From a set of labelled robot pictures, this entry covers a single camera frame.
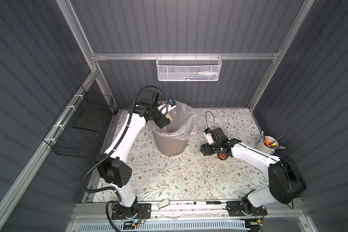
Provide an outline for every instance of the mounting plate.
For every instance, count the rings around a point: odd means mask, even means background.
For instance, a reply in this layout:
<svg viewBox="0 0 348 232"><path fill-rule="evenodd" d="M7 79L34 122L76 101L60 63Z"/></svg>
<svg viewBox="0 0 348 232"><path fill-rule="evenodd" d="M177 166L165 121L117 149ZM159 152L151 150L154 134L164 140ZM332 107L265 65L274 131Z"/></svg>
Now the mounting plate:
<svg viewBox="0 0 348 232"><path fill-rule="evenodd" d="M121 210L120 210L120 205L119 204L115 204L112 207L113 213L111 216L112 220L119 220L119 219L126 219L124 216L122 216L121 214ZM142 219L144 219L144 214L143 212L146 213L146 219L151 217L151 204L146 203L146 204L138 204L138 210L142 211ZM140 219L141 218L141 214L138 212L136 214L136 216L133 219Z"/></svg>
<svg viewBox="0 0 348 232"><path fill-rule="evenodd" d="M236 206L240 206L241 202L241 200L226 202L226 210L228 211L230 217L245 216L241 208L236 208ZM267 215L267 209L265 208L265 206L261 206L261 208L262 211L260 212L262 213L262 215Z"/></svg>

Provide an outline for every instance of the floral tablecloth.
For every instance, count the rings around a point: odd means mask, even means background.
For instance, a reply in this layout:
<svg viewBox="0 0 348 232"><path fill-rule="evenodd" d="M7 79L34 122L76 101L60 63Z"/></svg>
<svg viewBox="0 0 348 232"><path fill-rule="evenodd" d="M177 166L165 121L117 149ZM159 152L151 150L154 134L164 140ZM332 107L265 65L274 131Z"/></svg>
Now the floral tablecloth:
<svg viewBox="0 0 348 232"><path fill-rule="evenodd" d="M146 125L138 134L129 152L127 164L133 169L130 179L138 201L210 200L241 198L253 188L268 184L268 175L243 160L228 158L219 160L216 155L204 157L200 145L206 142L205 112L199 110L199 131L188 140L186 150L180 155L168 157L156 146L152 131ZM215 127L228 131L228 138L237 138L251 147L260 141L261 135L249 109L210 109L215 117ZM122 111L115 137L123 126L128 112ZM209 127L213 117L208 114ZM108 186L100 179L98 188ZM96 193L94 202L117 200L112 191Z"/></svg>

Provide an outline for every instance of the pen holder cup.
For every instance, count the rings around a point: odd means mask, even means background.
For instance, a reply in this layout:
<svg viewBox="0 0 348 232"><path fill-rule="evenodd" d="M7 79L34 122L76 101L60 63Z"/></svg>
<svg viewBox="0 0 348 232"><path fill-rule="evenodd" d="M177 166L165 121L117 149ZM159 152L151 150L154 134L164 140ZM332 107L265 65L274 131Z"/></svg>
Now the pen holder cup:
<svg viewBox="0 0 348 232"><path fill-rule="evenodd" d="M276 140L274 137L270 137L270 136L265 136L265 139L269 142L269 144ZM267 153L267 154L273 154L275 152L275 150L273 148L270 148L264 144L263 139L259 141L259 143L256 145L255 149L258 151Z"/></svg>

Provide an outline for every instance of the white vent grille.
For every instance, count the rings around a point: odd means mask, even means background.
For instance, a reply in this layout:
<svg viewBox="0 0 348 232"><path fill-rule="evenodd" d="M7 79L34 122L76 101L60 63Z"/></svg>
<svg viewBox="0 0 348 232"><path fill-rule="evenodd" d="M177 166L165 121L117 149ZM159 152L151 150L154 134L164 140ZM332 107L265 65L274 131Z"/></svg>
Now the white vent grille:
<svg viewBox="0 0 348 232"><path fill-rule="evenodd" d="M222 60L219 56L209 59L156 59L159 81L217 81Z"/></svg>
<svg viewBox="0 0 348 232"><path fill-rule="evenodd" d="M245 227L245 221L233 219L149 221L144 224L138 224L134 230L123 230L122 224L122 222L114 223L121 231L250 230ZM114 229L108 222L80 223L78 232L114 232Z"/></svg>

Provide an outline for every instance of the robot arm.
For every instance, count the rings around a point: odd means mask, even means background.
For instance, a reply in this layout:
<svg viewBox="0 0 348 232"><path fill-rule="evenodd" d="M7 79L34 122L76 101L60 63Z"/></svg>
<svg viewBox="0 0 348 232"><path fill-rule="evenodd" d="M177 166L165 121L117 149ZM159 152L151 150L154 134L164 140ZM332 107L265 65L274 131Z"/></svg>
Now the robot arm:
<svg viewBox="0 0 348 232"><path fill-rule="evenodd" d="M242 197L240 208L246 215L253 215L256 208L272 202L288 204L306 189L306 183L290 157L280 158L251 148L235 138L228 140L222 128L204 132L208 143L201 145L203 155L218 154L219 159L228 156L244 160L268 174L269 186L254 189Z"/></svg>
<svg viewBox="0 0 348 232"><path fill-rule="evenodd" d="M168 104L159 105L157 103L158 93L155 91L147 90L147 94L150 95L148 99L136 103L130 122L130 114L127 115L121 131L111 146L104 154L96 157L96 161L99 162L109 154L109 158L97 166L98 172L110 185L110 189L115 191L121 210L127 217L136 214L138 205L137 197L130 186L132 169L126 164L130 148L147 121L153 120L159 128L163 128L170 123L166 113L176 107L174 100L169 100Z"/></svg>

